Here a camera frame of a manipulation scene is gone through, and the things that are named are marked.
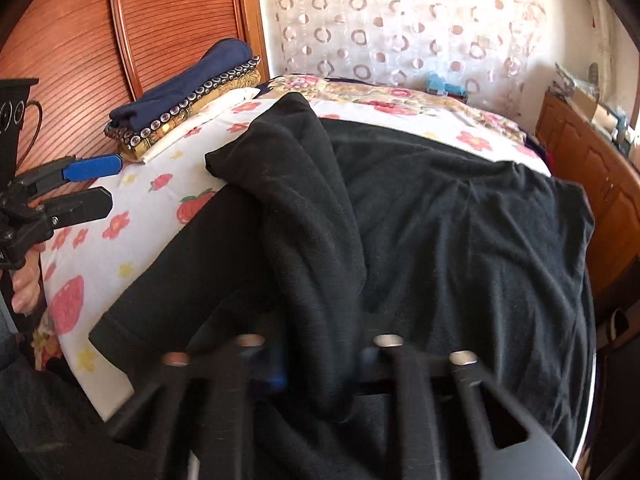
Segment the person's left hand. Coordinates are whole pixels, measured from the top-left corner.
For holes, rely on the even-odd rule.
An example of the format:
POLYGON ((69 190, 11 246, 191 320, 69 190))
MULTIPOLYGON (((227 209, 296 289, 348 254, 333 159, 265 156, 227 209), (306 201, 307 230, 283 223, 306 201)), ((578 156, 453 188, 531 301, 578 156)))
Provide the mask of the person's left hand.
POLYGON ((32 246, 26 252, 24 266, 12 274, 11 307, 17 314, 29 315, 38 306, 41 295, 39 260, 43 249, 43 244, 32 246))

